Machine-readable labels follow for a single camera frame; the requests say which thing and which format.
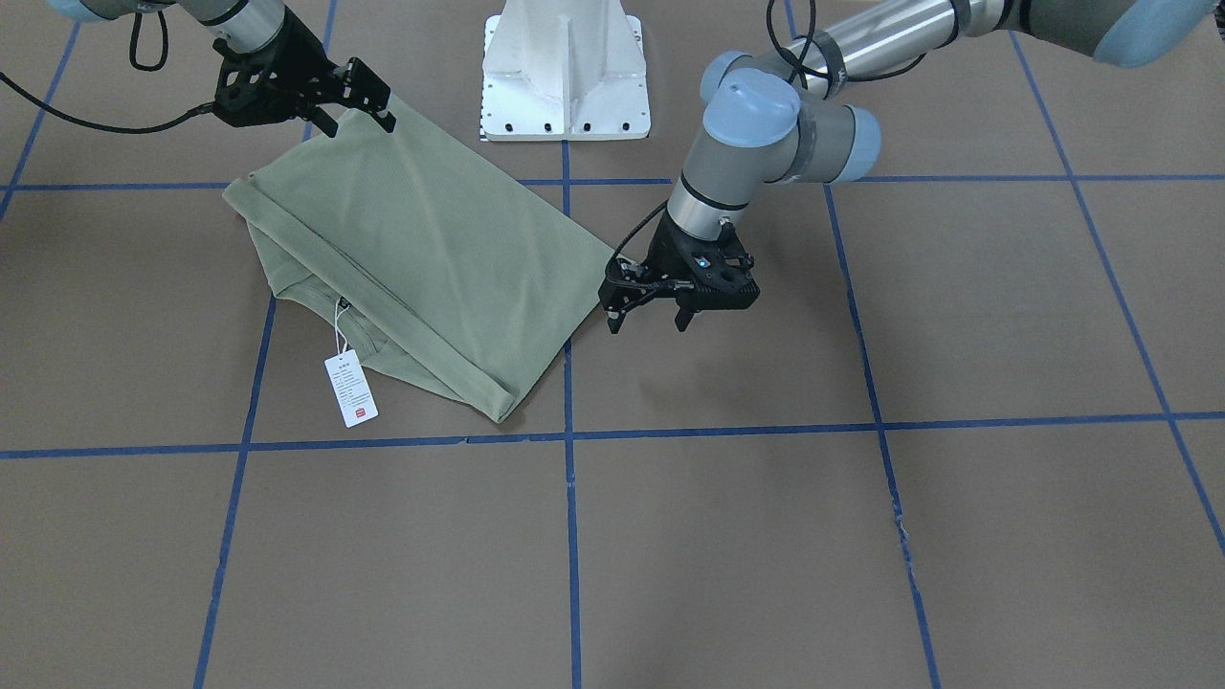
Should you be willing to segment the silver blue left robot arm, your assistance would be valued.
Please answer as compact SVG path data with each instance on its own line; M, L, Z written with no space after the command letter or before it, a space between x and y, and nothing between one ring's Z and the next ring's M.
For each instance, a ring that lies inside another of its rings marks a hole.
M1019 31L1099 64L1140 67L1171 51L1212 1L880 1L831 28L809 25L755 56L726 51L699 86L702 123L642 261L612 253L598 297L608 329L653 300L677 303L677 331L697 314L747 309L760 297L737 226L766 184L855 181L880 157L880 123L835 98L895 78L969 36Z

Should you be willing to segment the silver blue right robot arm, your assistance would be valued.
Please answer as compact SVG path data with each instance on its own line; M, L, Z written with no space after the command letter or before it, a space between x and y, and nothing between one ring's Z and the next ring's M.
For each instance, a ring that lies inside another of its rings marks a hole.
M390 85L358 56L337 64L325 51L323 40L303 23L283 1L181 1L184 12L209 31L222 56L213 101L194 105L170 123L146 128L121 128L88 123L53 108L6 85L40 110L85 129L123 135L148 135L176 128L201 115L214 115L230 128L243 129L301 119L330 137L341 131L323 105L345 105L364 112L385 132L393 132Z

